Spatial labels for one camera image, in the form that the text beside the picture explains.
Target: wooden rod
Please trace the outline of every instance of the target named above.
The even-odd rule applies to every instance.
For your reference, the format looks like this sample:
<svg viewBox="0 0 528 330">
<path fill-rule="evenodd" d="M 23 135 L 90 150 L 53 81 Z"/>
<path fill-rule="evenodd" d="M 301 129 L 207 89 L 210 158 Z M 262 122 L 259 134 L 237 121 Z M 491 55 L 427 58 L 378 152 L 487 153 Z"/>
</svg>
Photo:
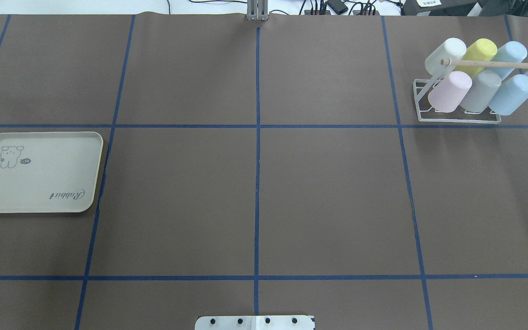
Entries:
<svg viewBox="0 0 528 330">
<path fill-rule="evenodd" d="M 515 69 L 528 69 L 528 63 L 516 62 L 491 62 L 485 60 L 452 60 L 442 59 L 442 65 L 456 65 L 456 66 L 485 66 L 485 67 L 513 67 Z"/>
</svg>

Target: yellow cup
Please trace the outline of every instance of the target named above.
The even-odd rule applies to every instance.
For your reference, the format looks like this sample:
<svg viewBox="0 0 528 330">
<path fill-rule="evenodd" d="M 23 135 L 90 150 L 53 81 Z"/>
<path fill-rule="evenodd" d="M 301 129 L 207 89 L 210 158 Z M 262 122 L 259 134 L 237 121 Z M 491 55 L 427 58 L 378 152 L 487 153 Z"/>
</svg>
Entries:
<svg viewBox="0 0 528 330">
<path fill-rule="evenodd" d="M 498 48 L 494 42 L 489 39 L 478 39 L 476 42 L 471 44 L 467 50 L 466 54 L 463 55 L 463 60 L 467 61 L 492 61 L 492 58 L 496 55 Z M 455 71 L 464 71 L 470 77 L 475 77 L 480 71 L 484 70 L 483 66 L 457 66 Z"/>
</svg>

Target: white cup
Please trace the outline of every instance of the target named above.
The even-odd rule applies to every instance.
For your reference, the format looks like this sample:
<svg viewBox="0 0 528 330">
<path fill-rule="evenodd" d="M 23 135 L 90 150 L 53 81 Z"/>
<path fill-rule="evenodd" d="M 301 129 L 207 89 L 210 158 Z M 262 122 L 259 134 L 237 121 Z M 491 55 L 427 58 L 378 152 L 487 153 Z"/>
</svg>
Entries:
<svg viewBox="0 0 528 330">
<path fill-rule="evenodd" d="M 425 69 L 427 69 L 430 75 L 433 75 L 441 67 L 442 59 L 462 59 L 463 55 L 466 54 L 466 50 L 467 47 L 463 41 L 457 38 L 449 38 L 427 56 L 427 59 L 425 59 Z M 445 71 L 443 77 L 446 77 L 453 69 L 455 69 L 455 66 L 450 66 Z"/>
</svg>

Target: bear drawing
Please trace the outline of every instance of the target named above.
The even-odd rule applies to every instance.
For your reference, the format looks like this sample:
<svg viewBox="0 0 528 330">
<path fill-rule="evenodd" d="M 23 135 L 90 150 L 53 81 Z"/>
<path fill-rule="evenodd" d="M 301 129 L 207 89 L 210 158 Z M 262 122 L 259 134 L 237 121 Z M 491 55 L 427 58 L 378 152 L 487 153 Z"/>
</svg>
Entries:
<svg viewBox="0 0 528 330">
<path fill-rule="evenodd" d="M 17 165 L 17 159 L 22 154 L 23 146 L 1 147 L 1 168 L 13 169 Z"/>
</svg>

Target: brown table surface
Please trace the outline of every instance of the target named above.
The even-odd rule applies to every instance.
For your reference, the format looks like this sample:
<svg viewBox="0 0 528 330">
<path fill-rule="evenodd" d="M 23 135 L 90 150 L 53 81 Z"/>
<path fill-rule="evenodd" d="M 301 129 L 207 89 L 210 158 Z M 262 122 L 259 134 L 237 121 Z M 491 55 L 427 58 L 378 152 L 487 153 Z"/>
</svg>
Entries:
<svg viewBox="0 0 528 330">
<path fill-rule="evenodd" d="M 528 329 L 528 102 L 419 123 L 452 36 L 528 18 L 0 16 L 0 132 L 105 140 L 88 211 L 0 214 L 0 329 Z"/>
</svg>

